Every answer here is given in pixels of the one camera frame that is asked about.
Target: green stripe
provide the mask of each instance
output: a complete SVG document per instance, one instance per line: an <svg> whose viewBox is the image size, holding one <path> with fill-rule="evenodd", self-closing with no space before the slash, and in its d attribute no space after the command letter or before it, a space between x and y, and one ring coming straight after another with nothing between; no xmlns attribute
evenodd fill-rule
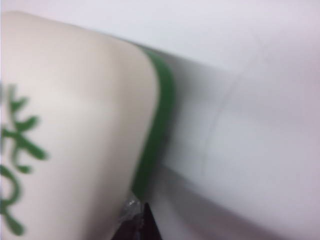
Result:
<svg viewBox="0 0 320 240"><path fill-rule="evenodd" d="M133 193L140 200L142 200L145 195L152 169L156 164L157 150L160 146L174 103L174 81L169 68L162 59L153 52L148 50L144 50L144 52L151 60L158 77L159 101L132 185Z"/></svg>

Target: white background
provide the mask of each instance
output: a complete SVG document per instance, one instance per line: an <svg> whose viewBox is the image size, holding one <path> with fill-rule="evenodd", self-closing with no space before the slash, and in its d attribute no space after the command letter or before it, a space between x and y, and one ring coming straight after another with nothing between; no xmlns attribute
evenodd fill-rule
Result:
<svg viewBox="0 0 320 240"><path fill-rule="evenodd" d="M320 1L3 0L8 10L166 52L177 100L150 196L164 239L320 239Z"/></svg>

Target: curved edge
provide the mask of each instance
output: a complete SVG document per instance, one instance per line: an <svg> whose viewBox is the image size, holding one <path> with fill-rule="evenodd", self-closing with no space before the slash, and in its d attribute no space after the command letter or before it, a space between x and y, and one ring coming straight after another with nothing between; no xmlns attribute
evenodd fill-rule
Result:
<svg viewBox="0 0 320 240"><path fill-rule="evenodd" d="M145 195L148 180L156 164L157 150L164 135L174 105L173 75L163 60L152 51L143 50L151 61L158 79L159 99L152 127L144 144L143 152L135 173L131 190L140 200Z"/></svg>

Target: white surface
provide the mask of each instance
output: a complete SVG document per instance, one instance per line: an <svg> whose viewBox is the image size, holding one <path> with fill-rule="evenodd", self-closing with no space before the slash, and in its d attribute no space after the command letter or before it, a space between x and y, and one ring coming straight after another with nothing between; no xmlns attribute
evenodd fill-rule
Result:
<svg viewBox="0 0 320 240"><path fill-rule="evenodd" d="M23 174L5 139L1 164L22 192L8 211L25 233L13 235L2 218L2 237L108 240L158 105L153 65L136 46L100 33L28 14L1 21L1 83L16 85L15 99L29 98L18 120L35 115L40 123L23 135L48 154L39 161L20 150L19 164L33 170ZM14 131L7 105L1 123ZM6 199L11 182L1 179Z"/></svg>
<svg viewBox="0 0 320 240"><path fill-rule="evenodd" d="M320 238L319 1L5 0L2 6L195 61L164 55L178 94L165 165L200 186L199 195L271 232ZM170 199L156 200L165 239L193 231ZM175 220L167 223L168 216Z"/></svg>

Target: dark object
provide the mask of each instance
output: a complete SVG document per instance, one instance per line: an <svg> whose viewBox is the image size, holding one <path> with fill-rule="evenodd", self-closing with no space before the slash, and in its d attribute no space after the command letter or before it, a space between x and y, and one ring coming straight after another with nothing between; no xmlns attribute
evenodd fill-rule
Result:
<svg viewBox="0 0 320 240"><path fill-rule="evenodd" d="M124 221L111 240L162 240L149 204L144 204L143 213Z"/></svg>

